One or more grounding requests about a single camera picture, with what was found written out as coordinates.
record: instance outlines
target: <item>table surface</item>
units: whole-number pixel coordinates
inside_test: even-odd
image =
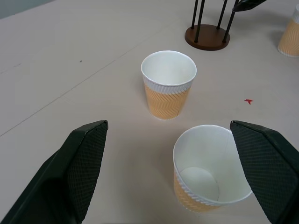
[[[183,131],[231,120],[275,129],[299,147],[299,60],[276,49],[296,3],[236,13],[229,45],[215,52],[184,40],[193,0],[55,0],[1,19],[0,219],[73,129],[107,119],[85,224],[269,224],[254,195],[200,216],[185,210],[172,188],[172,150]],[[203,23],[217,24],[221,8],[206,2]],[[191,57],[198,75],[181,115],[159,121],[140,64],[166,49]]]

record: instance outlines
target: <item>black metal rod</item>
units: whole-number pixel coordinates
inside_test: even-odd
[[[238,2],[239,2],[239,0],[235,0],[235,5],[234,5],[234,7],[238,4]],[[230,16],[229,22],[228,22],[228,28],[226,29],[224,38],[223,38],[223,40],[222,40],[223,43],[226,43],[226,39],[227,39],[227,37],[228,37],[229,29],[230,29],[230,27],[231,27],[231,25],[232,25],[232,23],[233,23],[234,16],[235,16],[235,11],[233,10],[233,11],[232,11],[232,14],[231,14],[231,16]]]
[[[194,12],[193,12],[193,19],[192,19],[192,26],[191,26],[191,29],[194,29],[195,17],[196,17],[196,11],[197,11],[197,5],[198,5],[198,0],[195,1],[195,6],[194,6]]]
[[[205,5],[205,0],[201,0],[198,23],[197,23],[197,30],[196,30],[195,40],[194,40],[195,43],[198,42],[198,36],[199,36],[199,30],[200,30],[200,25],[201,25],[202,13],[204,11],[204,5]]]
[[[220,18],[219,18],[219,22],[218,22],[218,25],[217,25],[216,29],[220,29],[220,25],[221,25],[221,22],[222,22],[222,18],[223,18],[223,15],[224,15],[224,11],[225,11],[225,7],[226,7],[227,2],[228,2],[228,0],[224,0],[222,11],[221,11]]]

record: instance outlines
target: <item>chevron pattern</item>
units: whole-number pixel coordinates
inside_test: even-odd
[[[188,210],[191,210],[191,211],[194,211],[194,212],[203,212],[203,211],[210,211],[210,210],[219,208],[219,206],[206,205],[206,204],[203,204],[201,202],[197,202],[197,201],[193,200],[182,189],[181,185],[178,182],[178,178],[177,178],[175,173],[174,173],[174,184],[173,185],[174,185],[174,193],[176,194],[178,200]]]
[[[172,119],[178,116],[185,104],[190,88],[177,94],[162,94],[145,86],[149,110],[152,115],[160,119]]]
[[[299,57],[299,24],[291,19],[278,46],[278,50],[291,57]]]

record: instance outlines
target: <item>cup rim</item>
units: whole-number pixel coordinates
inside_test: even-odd
[[[161,52],[173,52],[173,53],[180,54],[180,55],[182,55],[182,56],[188,58],[188,59],[192,62],[193,66],[195,67],[195,73],[194,73],[194,75],[192,76],[192,78],[190,78],[190,79],[187,80],[186,82],[179,83],[179,84],[162,84],[162,83],[158,83],[158,82],[152,80],[152,79],[149,78],[147,75],[145,75],[144,72],[143,72],[143,70],[142,70],[142,65],[143,65],[143,63],[144,63],[149,57],[154,56],[155,54],[158,54],[158,53],[161,53]],[[196,77],[196,74],[197,74],[197,67],[196,67],[195,62],[194,62],[189,56],[187,56],[187,55],[185,55],[185,54],[183,54],[183,53],[181,53],[181,52],[174,51],[174,50],[161,50],[161,51],[157,51],[157,52],[154,52],[154,53],[148,55],[148,56],[142,61],[140,68],[141,68],[141,72],[142,72],[142,74],[143,74],[148,80],[150,80],[151,82],[153,82],[153,83],[155,83],[155,84],[157,84],[157,85],[162,85],[162,86],[181,86],[181,85],[184,85],[184,84],[186,84],[186,83],[191,82],[191,81]]]
[[[217,127],[217,128],[224,129],[225,131],[232,133],[230,130],[228,130],[228,129],[224,128],[224,127],[218,126],[218,125],[198,125],[198,126],[189,128],[188,130],[184,131],[184,132],[179,136],[178,140],[179,140],[185,133],[190,132],[191,130],[196,129],[196,128],[198,128],[198,127],[204,127],[204,126],[213,126],[213,127]],[[174,144],[173,152],[172,152],[173,166],[174,166],[174,169],[175,169],[176,174],[178,175],[177,178],[180,179],[180,181],[184,184],[184,187],[185,187],[189,192],[191,192],[193,195],[196,195],[198,198],[203,199],[203,200],[205,201],[205,202],[203,202],[203,203],[214,203],[215,206],[217,206],[217,205],[218,205],[218,206],[221,206],[221,205],[226,205],[226,204],[233,204],[233,203],[240,202],[240,201],[246,199],[247,197],[249,197],[249,196],[252,194],[252,190],[250,190],[250,192],[249,192],[247,195],[245,195],[244,197],[239,198],[239,199],[237,199],[237,200],[234,200],[234,201],[227,201],[227,202],[219,202],[219,201],[215,201],[215,200],[212,200],[212,199],[208,199],[208,198],[206,198],[206,197],[203,197],[203,196],[201,196],[201,195],[198,195],[198,194],[193,193],[193,192],[190,190],[190,188],[187,186],[187,184],[184,182],[184,180],[181,178],[181,176],[180,176],[180,174],[179,174],[179,172],[178,172],[178,167],[177,167],[177,165],[176,165],[176,163],[175,163],[175,160],[174,160],[174,149],[175,149],[175,147],[176,147],[176,144],[177,144],[178,140],[177,140],[176,143]]]

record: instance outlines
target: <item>round wooden base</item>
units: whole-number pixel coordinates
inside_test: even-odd
[[[201,50],[220,50],[225,48],[230,40],[228,35],[225,43],[222,42],[225,30],[220,28],[216,29],[216,26],[203,24],[200,26],[198,42],[195,43],[195,34],[197,26],[194,29],[188,28],[186,30],[185,40],[194,48]]]

